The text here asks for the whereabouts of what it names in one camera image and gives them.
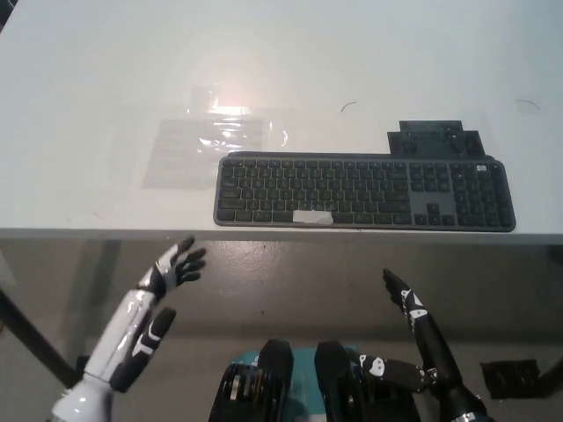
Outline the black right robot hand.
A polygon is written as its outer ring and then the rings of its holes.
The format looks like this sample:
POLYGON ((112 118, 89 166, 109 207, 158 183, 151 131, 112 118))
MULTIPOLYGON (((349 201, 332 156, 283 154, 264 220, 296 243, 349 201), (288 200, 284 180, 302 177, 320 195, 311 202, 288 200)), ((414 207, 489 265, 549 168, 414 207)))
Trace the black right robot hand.
POLYGON ((429 391, 440 405, 440 420, 485 417, 483 402, 464 385, 457 362, 435 319, 414 290, 397 274, 383 270, 385 287, 414 335, 422 365, 349 350, 349 359, 364 373, 411 393, 429 391))

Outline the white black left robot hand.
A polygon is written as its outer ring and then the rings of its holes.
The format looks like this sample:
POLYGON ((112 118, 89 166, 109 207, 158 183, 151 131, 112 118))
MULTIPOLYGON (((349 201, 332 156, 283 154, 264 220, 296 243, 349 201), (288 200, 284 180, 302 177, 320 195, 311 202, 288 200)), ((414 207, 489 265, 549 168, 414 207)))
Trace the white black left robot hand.
POLYGON ((152 355, 149 349, 157 344, 158 335, 150 334, 144 341, 139 338, 150 325, 153 309, 179 286, 198 280, 206 265, 206 250, 194 244, 193 236, 173 244, 125 294, 94 347, 85 375, 110 382, 133 351, 152 355))

